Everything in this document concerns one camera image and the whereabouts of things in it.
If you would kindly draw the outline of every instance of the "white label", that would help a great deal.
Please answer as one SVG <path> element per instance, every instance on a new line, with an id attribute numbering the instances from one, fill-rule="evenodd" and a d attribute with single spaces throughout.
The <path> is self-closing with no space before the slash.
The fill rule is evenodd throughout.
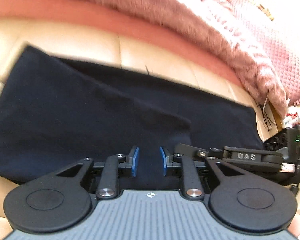
<path id="1" fill-rule="evenodd" d="M 295 171 L 295 165 L 292 163 L 282 163 L 281 164 L 281 170 L 279 172 L 294 172 Z"/>

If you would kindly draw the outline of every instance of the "fluffy pink blanket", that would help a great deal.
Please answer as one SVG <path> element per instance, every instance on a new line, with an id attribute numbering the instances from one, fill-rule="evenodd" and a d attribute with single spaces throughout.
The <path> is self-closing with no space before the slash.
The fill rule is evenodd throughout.
<path id="1" fill-rule="evenodd" d="M 178 32 L 234 69 L 260 104 L 268 96 L 280 116 L 287 98 L 271 60 L 232 14 L 226 0 L 90 0 Z"/>

